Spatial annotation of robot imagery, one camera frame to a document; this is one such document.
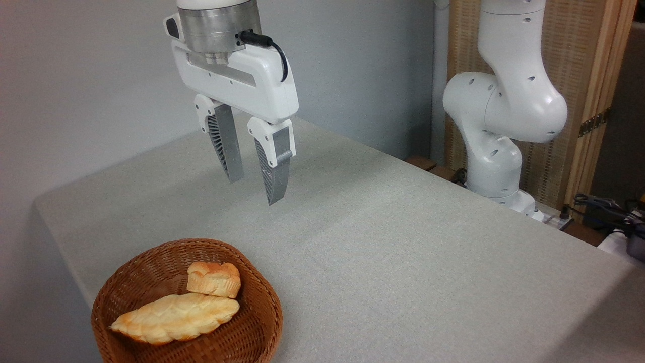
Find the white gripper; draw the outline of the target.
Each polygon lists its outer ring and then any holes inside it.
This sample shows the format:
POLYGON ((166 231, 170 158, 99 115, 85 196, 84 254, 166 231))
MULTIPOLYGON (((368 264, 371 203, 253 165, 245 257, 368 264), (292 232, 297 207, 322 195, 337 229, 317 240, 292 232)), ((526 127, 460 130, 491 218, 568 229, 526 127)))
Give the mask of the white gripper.
POLYGON ((283 62, 273 48, 253 45, 231 53, 228 64, 208 64, 205 56, 178 40, 171 50, 180 78, 198 92, 194 105, 230 183, 244 177, 233 108, 249 113, 249 134, 255 140, 268 205, 286 193, 290 161, 296 155, 293 124, 299 110, 293 74, 283 77, 283 62))

